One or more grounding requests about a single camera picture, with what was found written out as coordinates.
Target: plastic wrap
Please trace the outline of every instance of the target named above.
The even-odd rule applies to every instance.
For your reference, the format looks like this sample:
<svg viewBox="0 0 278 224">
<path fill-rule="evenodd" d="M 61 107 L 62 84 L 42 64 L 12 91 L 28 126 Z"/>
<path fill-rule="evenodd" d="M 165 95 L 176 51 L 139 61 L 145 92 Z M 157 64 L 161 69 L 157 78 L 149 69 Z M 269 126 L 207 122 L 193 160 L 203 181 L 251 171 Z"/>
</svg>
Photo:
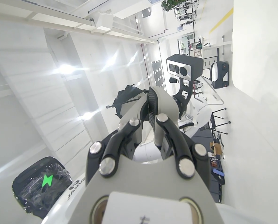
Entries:
<svg viewBox="0 0 278 224">
<path fill-rule="evenodd" d="M 22 177 L 24 175 L 19 175 L 14 180 L 14 195 L 27 213 L 33 213 L 41 218 L 47 215 L 72 183 L 69 172 L 55 163 L 46 165 L 27 178 Z"/>
</svg>

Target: metal screw head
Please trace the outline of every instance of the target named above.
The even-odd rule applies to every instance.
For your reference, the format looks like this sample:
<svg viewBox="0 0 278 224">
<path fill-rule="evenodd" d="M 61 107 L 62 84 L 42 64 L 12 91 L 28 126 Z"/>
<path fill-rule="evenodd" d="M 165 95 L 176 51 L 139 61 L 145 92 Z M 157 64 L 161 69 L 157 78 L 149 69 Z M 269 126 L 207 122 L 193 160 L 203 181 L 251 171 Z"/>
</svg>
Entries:
<svg viewBox="0 0 278 224">
<path fill-rule="evenodd" d="M 100 163 L 99 171 L 101 175 L 106 176 L 113 172 L 115 168 L 115 160 L 111 157 L 106 157 Z"/>
<path fill-rule="evenodd" d="M 202 144 L 195 144 L 194 149 L 198 155 L 204 157 L 207 154 L 206 148 Z"/>
<path fill-rule="evenodd" d="M 166 114 L 164 114 L 164 113 L 158 114 L 157 120 L 159 122 L 165 122 L 165 121 L 168 120 L 168 116 Z"/>
<path fill-rule="evenodd" d="M 178 167 L 181 173 L 186 177 L 192 177 L 195 173 L 194 163 L 187 158 L 181 159 L 178 163 Z"/>
<path fill-rule="evenodd" d="M 101 142 L 94 142 L 90 148 L 89 148 L 89 152 L 90 154 L 96 154 L 98 152 L 100 152 L 102 148 L 102 143 Z"/>
<path fill-rule="evenodd" d="M 119 123 L 117 130 L 120 131 L 122 128 L 124 128 L 124 126 L 125 126 L 124 122 L 123 123 Z"/>
<path fill-rule="evenodd" d="M 129 121 L 131 126 L 138 126 L 139 125 L 139 119 L 138 118 L 131 118 Z"/>
</svg>

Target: ceiling light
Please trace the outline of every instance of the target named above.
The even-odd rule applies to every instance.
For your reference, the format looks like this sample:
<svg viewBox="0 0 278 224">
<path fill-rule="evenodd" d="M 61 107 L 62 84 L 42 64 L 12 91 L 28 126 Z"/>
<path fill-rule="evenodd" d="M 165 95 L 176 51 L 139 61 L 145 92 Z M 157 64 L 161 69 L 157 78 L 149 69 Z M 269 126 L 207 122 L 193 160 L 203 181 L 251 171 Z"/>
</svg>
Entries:
<svg viewBox="0 0 278 224">
<path fill-rule="evenodd" d="M 118 52 L 116 51 L 115 54 L 106 62 L 106 65 L 102 68 L 102 71 L 104 71 L 106 68 L 113 66 L 115 64 L 117 55 L 118 55 Z"/>
<path fill-rule="evenodd" d="M 70 66 L 70 65 L 61 65 L 61 66 L 58 68 L 58 71 L 59 71 L 59 73 L 61 73 L 61 74 L 71 74 L 71 73 L 73 73 L 75 70 L 76 70 L 76 68 L 73 67 L 73 66 Z"/>
<path fill-rule="evenodd" d="M 87 112 L 87 113 L 85 113 L 84 115 L 81 116 L 81 119 L 90 120 L 93 117 L 93 115 L 95 115 L 96 113 L 97 113 L 97 111 Z"/>
<path fill-rule="evenodd" d="M 135 57 L 132 57 L 132 58 L 130 59 L 130 63 L 129 63 L 129 64 L 131 64 L 132 62 L 134 62 L 134 60 L 135 60 Z"/>
</svg>

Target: camera lens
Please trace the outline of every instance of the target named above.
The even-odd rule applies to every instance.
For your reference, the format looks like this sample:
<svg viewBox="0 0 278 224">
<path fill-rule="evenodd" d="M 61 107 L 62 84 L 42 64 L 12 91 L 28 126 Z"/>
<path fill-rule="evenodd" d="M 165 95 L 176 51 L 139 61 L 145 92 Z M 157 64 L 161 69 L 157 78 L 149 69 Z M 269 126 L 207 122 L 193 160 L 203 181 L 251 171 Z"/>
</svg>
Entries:
<svg viewBox="0 0 278 224">
<path fill-rule="evenodd" d="M 184 68 L 183 66 L 180 67 L 179 71 L 180 71 L 182 76 L 186 76 L 188 74 L 187 69 Z"/>
</svg>

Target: white mobile robot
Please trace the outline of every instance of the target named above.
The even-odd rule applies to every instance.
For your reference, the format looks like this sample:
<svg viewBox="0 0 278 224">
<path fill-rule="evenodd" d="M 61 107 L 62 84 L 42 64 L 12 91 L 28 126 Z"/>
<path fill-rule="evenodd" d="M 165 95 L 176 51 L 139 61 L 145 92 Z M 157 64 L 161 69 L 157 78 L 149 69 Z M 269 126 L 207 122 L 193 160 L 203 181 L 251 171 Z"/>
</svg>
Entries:
<svg viewBox="0 0 278 224">
<path fill-rule="evenodd" d="M 42 224 L 261 223 L 215 204 L 208 190 L 209 157 L 191 139 L 211 116 L 205 100 L 191 98 L 203 60 L 173 55 L 167 67 L 180 78 L 179 92 L 170 96 L 153 86 L 116 105 L 118 129 L 92 144 L 86 172 L 76 181 L 52 157 L 17 176 L 13 192 L 27 213 L 42 218 Z M 139 146 L 147 120 L 155 139 Z M 190 129 L 185 134 L 180 126 Z M 139 163 L 156 159 L 163 161 Z"/>
</svg>

